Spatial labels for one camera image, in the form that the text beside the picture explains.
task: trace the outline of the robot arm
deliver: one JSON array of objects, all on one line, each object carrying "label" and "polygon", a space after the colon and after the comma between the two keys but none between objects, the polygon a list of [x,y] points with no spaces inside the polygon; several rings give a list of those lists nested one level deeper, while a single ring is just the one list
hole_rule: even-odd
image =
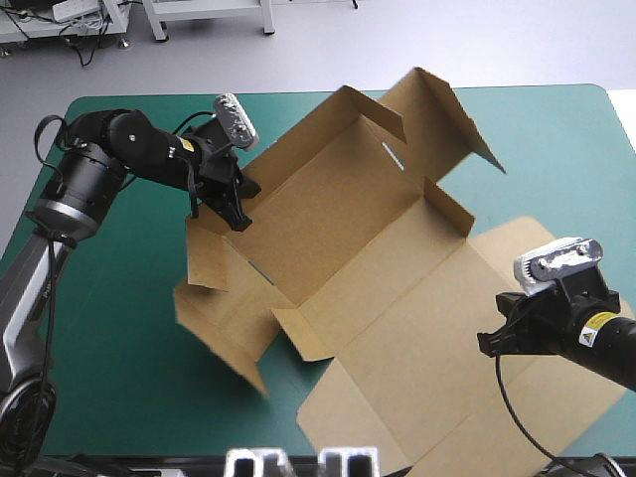
[{"label": "robot arm", "polygon": [[0,474],[39,453],[56,400],[37,334],[42,312],[66,259],[97,232],[127,174],[188,191],[193,217],[201,201],[234,231],[251,224],[241,199],[260,191],[234,152],[258,136],[232,94],[219,96],[212,119],[181,136],[123,109],[84,114],[61,136],[57,174],[29,213],[36,229],[0,279]]}]

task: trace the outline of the cardboard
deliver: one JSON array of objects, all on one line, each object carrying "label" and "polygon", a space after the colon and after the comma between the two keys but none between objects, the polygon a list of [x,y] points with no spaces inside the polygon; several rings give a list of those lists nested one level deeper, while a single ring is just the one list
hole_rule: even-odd
[{"label": "cardboard", "polygon": [[[342,87],[246,168],[262,187],[249,229],[207,210],[187,221],[179,321],[262,393],[279,327],[304,360],[334,358],[298,412],[316,448],[378,446],[383,473],[539,470],[476,334],[503,323],[494,296],[517,288],[513,259],[552,236],[521,218],[468,238],[474,217],[436,183],[472,152],[503,171],[443,80],[413,70],[380,102]],[[622,395],[562,358],[504,365],[555,451]]]}]

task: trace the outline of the gray floor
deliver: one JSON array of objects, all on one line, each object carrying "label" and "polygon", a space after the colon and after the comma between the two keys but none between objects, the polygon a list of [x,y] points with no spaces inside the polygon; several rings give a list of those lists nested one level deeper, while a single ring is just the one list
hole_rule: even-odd
[{"label": "gray floor", "polygon": [[59,43],[0,61],[0,250],[39,164],[33,129],[83,95],[288,91],[390,86],[414,65],[456,86],[594,82],[636,87],[636,2],[363,0],[276,5],[258,18],[181,22],[156,44],[135,7],[130,51],[82,70]]}]

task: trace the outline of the green table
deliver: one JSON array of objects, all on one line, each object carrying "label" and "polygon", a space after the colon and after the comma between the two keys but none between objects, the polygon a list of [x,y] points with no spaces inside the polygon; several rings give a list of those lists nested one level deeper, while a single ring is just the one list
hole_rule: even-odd
[{"label": "green table", "polygon": [[[630,276],[636,161],[605,91],[575,85],[457,93],[508,170],[502,175],[470,157],[443,180],[478,217],[474,233],[528,214],[557,236],[599,239],[608,282],[636,305]],[[241,164],[326,96],[241,95],[261,136],[255,151],[241,155]],[[71,105],[67,119],[89,110],[139,108],[156,126],[172,129],[191,112],[208,109],[212,98],[84,97]],[[51,159],[59,160],[59,154]],[[48,173],[44,176],[28,207]],[[280,335],[261,361],[271,393],[264,399],[176,324],[172,289],[186,273],[188,210],[185,193],[137,181],[115,201],[98,235],[72,256],[59,289],[53,371],[59,408],[46,452],[195,455],[262,445],[311,452],[295,415],[325,363],[303,363]],[[20,222],[0,271],[31,229]],[[568,453],[636,454],[635,404],[636,397],[626,395]],[[567,402],[556,405],[567,413]]]}]

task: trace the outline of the yellow label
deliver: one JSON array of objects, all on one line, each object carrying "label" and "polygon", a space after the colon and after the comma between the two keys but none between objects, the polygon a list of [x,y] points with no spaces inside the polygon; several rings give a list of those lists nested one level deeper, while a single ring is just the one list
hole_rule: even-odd
[{"label": "yellow label", "polygon": [[616,318],[616,316],[618,315],[616,315],[616,313],[612,313],[611,311],[603,311],[602,313],[596,313],[589,320],[587,320],[587,323],[585,323],[585,327],[598,331],[603,326],[605,326],[605,323],[607,323],[610,320],[613,320],[614,318]]},{"label": "yellow label", "polygon": [[184,139],[183,137],[180,137],[179,140],[186,151],[195,152],[195,146],[192,145],[192,142],[188,139]]},{"label": "yellow label", "polygon": [[616,318],[616,313],[612,313],[611,311],[602,311],[600,313],[596,313],[592,316],[587,323],[580,330],[580,335],[578,335],[578,343],[587,348],[592,348],[594,346],[594,342],[596,341],[596,335],[598,335],[599,330],[605,326],[608,322]]}]

